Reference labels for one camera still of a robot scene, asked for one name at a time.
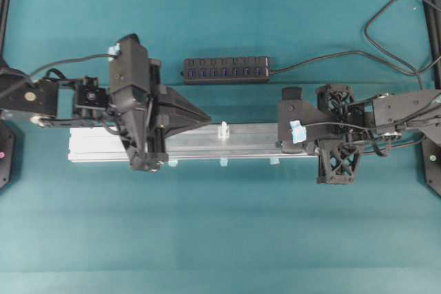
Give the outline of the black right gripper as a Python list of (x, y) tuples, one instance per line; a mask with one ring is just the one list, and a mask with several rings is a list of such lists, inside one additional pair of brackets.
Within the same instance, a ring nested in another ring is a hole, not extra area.
[(330, 135), (316, 141), (319, 184), (348, 185), (354, 181), (365, 145), (371, 140), (367, 130), (367, 101), (357, 101), (348, 85), (325, 85), (316, 90), (318, 109), (334, 119), (324, 123)]

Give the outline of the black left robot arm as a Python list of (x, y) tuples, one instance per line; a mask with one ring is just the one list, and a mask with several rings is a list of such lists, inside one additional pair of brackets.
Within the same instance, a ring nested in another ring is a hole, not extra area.
[(95, 127), (118, 136), (130, 168), (156, 172), (169, 160), (165, 140), (211, 123), (211, 118), (160, 82), (160, 65), (146, 56), (116, 56), (110, 86), (97, 78), (68, 79), (55, 63), (43, 78), (1, 68), (1, 111), (27, 114), (41, 127)]

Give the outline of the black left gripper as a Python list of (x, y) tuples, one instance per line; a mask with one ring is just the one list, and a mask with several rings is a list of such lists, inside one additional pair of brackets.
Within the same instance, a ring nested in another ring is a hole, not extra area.
[[(211, 123), (211, 117), (191, 104), (176, 90), (161, 84), (161, 62), (150, 60), (150, 103), (151, 111), (147, 131), (148, 172), (157, 172), (168, 161), (165, 139), (179, 133), (204, 127)], [(159, 109), (160, 105), (174, 109)]]

